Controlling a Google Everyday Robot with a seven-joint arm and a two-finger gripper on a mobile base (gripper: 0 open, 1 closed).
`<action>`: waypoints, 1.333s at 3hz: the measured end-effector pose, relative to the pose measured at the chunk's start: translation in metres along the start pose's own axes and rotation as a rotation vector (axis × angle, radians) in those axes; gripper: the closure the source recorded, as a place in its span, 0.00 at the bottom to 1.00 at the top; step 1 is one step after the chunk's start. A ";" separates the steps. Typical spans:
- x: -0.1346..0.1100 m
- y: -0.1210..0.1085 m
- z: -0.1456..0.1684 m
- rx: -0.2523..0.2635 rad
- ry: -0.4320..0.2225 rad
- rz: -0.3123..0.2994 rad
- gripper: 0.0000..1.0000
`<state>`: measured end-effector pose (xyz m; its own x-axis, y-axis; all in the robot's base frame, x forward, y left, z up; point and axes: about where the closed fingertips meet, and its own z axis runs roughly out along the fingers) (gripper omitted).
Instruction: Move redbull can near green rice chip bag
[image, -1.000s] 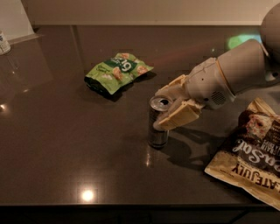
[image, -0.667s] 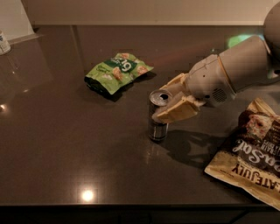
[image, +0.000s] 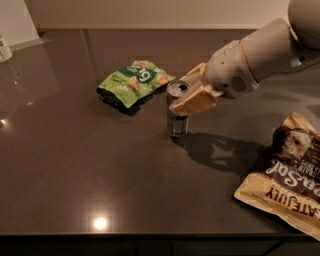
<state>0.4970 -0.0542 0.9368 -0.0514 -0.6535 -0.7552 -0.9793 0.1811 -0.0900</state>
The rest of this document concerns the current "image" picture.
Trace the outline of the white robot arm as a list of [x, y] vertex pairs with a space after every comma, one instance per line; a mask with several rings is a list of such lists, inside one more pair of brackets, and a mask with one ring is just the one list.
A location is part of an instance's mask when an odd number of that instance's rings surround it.
[[320, 0], [290, 0], [288, 19], [276, 19], [217, 50], [189, 71], [187, 92], [169, 110], [187, 116], [214, 107], [217, 98], [237, 98], [277, 75], [313, 68], [320, 57]]

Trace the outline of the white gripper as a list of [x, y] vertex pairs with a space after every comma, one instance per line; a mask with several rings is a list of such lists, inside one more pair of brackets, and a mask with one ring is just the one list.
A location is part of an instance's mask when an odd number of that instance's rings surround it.
[[252, 75], [240, 40], [234, 40], [216, 51], [208, 63], [200, 63], [180, 80], [192, 87], [179, 99], [175, 107], [187, 116], [211, 109], [224, 93], [237, 98], [255, 91], [259, 83]]

